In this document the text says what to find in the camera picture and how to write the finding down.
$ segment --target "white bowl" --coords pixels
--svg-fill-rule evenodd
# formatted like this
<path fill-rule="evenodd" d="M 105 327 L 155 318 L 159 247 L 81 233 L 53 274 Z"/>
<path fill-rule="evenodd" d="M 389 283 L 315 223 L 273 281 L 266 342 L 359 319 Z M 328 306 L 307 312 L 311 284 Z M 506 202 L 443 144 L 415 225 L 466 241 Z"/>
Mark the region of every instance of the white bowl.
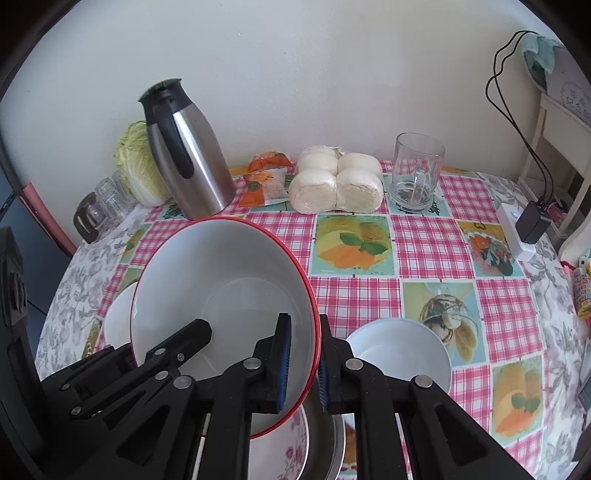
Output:
<path fill-rule="evenodd" d="M 280 414 L 254 414 L 251 433 L 286 421 L 311 387 L 320 356 L 320 317 L 304 270 L 283 243 L 240 218 L 191 223 L 160 246 L 135 290 L 131 342 L 145 354 L 194 319 L 207 320 L 212 340 L 181 368 L 196 380 L 220 375 L 272 336 L 279 313 L 291 315 L 287 395 Z"/>
<path fill-rule="evenodd" d="M 129 285 L 124 291 L 117 295 L 115 301 L 109 307 L 103 330 L 105 342 L 115 348 L 125 345 L 131 341 L 129 332 L 129 312 L 134 301 L 136 282 Z"/>
<path fill-rule="evenodd" d="M 308 459 L 308 420 L 304 407 L 268 435 L 251 440 L 249 480 L 298 480 Z"/>
<path fill-rule="evenodd" d="M 447 393 L 452 386 L 449 353 L 422 323 L 402 318 L 374 320 L 351 333 L 347 341 L 354 356 L 375 365 L 388 377 L 411 380 L 416 375 L 428 375 Z M 353 428 L 354 417 L 343 415 Z"/>

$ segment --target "towel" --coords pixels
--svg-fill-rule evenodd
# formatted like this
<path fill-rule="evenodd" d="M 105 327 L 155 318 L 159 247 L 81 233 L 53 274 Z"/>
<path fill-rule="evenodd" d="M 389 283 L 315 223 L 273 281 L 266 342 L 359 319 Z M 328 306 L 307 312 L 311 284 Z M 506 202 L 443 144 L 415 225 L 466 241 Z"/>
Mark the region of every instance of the towel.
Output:
<path fill-rule="evenodd" d="M 542 35 L 529 34 L 523 38 L 521 51 L 525 68 L 536 87 L 544 93 L 547 91 L 546 73 L 551 75 L 556 65 L 554 48 L 564 47 L 556 40 Z"/>

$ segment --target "glass mug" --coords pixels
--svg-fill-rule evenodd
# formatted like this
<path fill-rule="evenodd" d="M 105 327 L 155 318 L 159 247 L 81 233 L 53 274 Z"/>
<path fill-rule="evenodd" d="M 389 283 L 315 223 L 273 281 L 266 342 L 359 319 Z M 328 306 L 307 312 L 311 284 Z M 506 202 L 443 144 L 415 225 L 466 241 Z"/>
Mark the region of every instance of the glass mug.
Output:
<path fill-rule="evenodd" d="M 433 193 L 443 166 L 445 148 L 428 135 L 404 133 L 396 137 L 390 198 L 402 210 L 420 213 L 433 204 Z"/>

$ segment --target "stainless steel bowl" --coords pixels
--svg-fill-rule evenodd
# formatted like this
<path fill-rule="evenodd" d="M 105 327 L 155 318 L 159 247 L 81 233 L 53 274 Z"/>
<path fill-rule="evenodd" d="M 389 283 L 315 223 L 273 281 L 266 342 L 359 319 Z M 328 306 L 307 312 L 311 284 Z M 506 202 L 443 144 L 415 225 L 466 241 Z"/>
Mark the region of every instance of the stainless steel bowl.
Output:
<path fill-rule="evenodd" d="M 316 380 L 304 400 L 304 409 L 308 418 L 310 446 L 300 480 L 335 480 L 345 456 L 343 418 L 323 412 Z"/>

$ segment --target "red-rimmed bowl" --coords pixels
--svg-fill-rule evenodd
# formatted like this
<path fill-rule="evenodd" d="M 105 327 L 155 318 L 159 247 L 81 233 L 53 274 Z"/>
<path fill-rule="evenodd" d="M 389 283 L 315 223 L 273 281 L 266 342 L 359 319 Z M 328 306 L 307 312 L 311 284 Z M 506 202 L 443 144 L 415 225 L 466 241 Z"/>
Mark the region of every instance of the red-rimmed bowl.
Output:
<path fill-rule="evenodd" d="M 145 354 L 194 319 L 207 320 L 212 340 L 181 368 L 196 380 L 220 375 L 272 336 L 279 313 L 291 315 L 287 395 L 280 414 L 254 414 L 251 435 L 276 429 L 298 409 L 320 356 L 320 317 L 306 273 L 264 228 L 231 217 L 189 224 L 150 258 L 135 290 L 131 343 Z"/>

